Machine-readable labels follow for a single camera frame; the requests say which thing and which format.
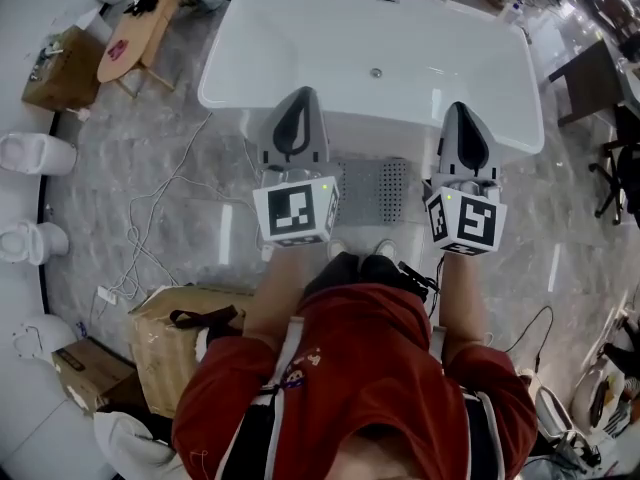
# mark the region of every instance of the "desk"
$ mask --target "desk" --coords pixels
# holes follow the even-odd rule
[[[564,76],[571,101],[571,113],[558,119],[558,126],[572,123],[599,110],[635,100],[623,79],[607,44],[601,40],[571,59],[551,75],[553,82]]]
[[[129,71],[140,69],[143,76],[148,73],[173,91],[175,87],[154,73],[151,66],[179,1],[158,0],[154,11],[145,12],[140,16],[123,14],[98,66],[98,80],[102,83],[116,82],[129,96],[135,98],[137,94],[122,83],[122,77]],[[120,57],[112,60],[107,52],[121,40],[129,43]]]

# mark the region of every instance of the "metal grate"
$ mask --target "metal grate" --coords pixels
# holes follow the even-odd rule
[[[338,160],[340,204],[336,225],[389,225],[398,221],[407,193],[406,160]]]

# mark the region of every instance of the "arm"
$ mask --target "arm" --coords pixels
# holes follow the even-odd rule
[[[445,253],[440,325],[447,328],[442,354],[445,367],[465,348],[484,344],[487,310],[478,289],[476,265],[470,257]]]
[[[308,247],[274,251],[247,308],[243,336],[214,340],[182,393],[173,445],[193,478],[213,478],[251,401],[273,374],[306,277]]]
[[[310,247],[276,249],[253,296],[244,321],[243,336],[266,343],[279,352],[289,319],[295,315],[309,281]]]
[[[446,374],[491,400],[506,477],[513,478],[535,442],[536,412],[509,356],[483,346],[487,310],[473,258],[445,254],[441,297],[440,325],[447,328],[443,350]]]

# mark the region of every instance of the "fiducial marker cube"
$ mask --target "fiducial marker cube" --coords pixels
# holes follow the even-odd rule
[[[507,207],[448,187],[440,187],[426,203],[433,242],[439,249],[477,256],[497,251]]]
[[[280,247],[328,242],[339,197],[334,176],[254,190],[263,240]]]

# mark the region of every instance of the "black chair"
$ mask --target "black chair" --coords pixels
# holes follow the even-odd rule
[[[596,210],[596,218],[602,214],[615,201],[616,217],[614,225],[620,224],[622,219],[622,203],[620,201],[621,191],[627,197],[627,211],[632,214],[638,226],[640,226],[640,144],[629,144],[620,151],[618,162],[616,163],[611,151],[606,151],[605,156],[611,160],[611,174],[604,170],[599,164],[590,164],[591,172],[597,171],[609,183],[611,192],[607,196],[602,207]]]

